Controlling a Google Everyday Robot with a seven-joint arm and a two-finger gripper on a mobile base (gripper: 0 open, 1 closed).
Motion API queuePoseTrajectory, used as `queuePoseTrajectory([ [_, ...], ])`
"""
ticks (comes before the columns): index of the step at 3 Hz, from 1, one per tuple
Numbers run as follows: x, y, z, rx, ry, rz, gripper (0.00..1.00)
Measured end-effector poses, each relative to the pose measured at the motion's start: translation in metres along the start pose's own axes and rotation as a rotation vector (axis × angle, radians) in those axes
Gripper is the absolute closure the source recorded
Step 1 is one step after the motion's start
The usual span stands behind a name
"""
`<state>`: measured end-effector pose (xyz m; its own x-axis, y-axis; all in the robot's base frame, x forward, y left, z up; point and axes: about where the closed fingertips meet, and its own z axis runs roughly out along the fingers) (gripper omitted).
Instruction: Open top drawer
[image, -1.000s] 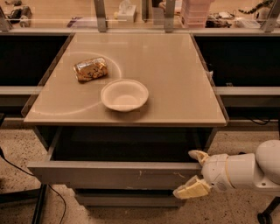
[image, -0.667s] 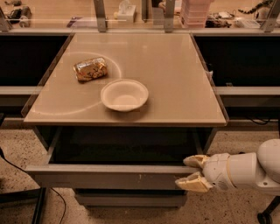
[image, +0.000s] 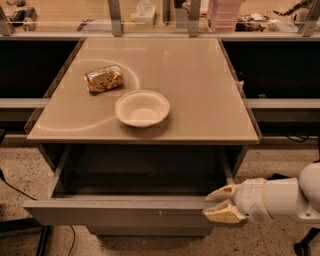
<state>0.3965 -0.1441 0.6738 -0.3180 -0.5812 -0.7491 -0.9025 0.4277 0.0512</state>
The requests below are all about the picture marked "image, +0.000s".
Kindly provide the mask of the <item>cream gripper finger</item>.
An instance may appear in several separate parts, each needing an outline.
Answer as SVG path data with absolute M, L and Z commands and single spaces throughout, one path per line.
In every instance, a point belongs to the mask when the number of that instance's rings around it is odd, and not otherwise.
M 229 199 L 204 209 L 202 213 L 209 221 L 216 223 L 236 224 L 246 219 L 246 216 Z
M 224 200 L 233 199 L 238 188 L 238 184 L 225 185 L 207 195 L 206 200 L 211 202 L 222 202 Z

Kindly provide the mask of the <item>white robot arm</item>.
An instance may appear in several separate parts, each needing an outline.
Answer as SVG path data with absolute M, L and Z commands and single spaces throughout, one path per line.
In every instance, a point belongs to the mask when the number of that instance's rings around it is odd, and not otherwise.
M 202 211 L 211 222 L 262 223 L 290 218 L 317 226 L 320 224 L 320 163 L 306 166 L 298 178 L 257 178 L 228 184 L 210 193 L 206 200 L 216 203 Z

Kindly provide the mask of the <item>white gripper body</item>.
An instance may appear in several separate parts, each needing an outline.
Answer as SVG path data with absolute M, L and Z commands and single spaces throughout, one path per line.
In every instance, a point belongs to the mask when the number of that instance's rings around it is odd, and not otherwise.
M 269 214 L 263 201 L 263 178 L 248 179 L 238 185 L 233 196 L 233 202 L 244 217 L 253 223 L 269 220 Z

